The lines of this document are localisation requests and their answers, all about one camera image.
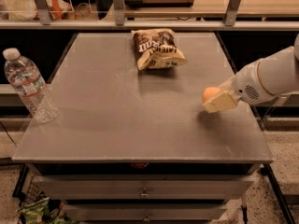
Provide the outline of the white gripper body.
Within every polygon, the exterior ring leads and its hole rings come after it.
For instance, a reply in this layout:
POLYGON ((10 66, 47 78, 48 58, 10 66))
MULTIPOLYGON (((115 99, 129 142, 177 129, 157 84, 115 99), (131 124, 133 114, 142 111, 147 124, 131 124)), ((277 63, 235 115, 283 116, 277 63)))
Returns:
POLYGON ((269 93, 259 77, 260 62, 250 63, 235 74, 232 88, 240 99, 249 105, 269 102, 275 96, 269 93))

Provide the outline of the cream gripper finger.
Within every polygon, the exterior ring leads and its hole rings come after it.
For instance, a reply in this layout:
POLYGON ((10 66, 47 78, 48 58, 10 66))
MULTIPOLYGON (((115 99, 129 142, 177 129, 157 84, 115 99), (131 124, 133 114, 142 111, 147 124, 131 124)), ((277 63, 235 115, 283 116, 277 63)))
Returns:
POLYGON ((225 80, 224 82, 222 82, 220 85, 219 85, 219 88, 223 91, 233 91, 234 88, 233 88, 233 81, 235 80, 235 76, 232 76, 230 78, 228 78, 227 80, 225 80))
POLYGON ((226 111, 237 107, 237 101, 228 91, 219 91, 209 98, 202 106, 208 113, 226 111))

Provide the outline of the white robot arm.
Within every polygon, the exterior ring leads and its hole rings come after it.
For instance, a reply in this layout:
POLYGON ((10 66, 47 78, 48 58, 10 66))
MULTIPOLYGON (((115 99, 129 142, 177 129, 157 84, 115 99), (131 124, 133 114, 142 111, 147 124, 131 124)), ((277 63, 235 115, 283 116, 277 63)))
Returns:
POLYGON ((240 101, 249 105, 270 102, 285 93, 299 91, 299 35, 294 45, 245 65, 218 87, 202 94, 207 113, 234 109, 240 101))

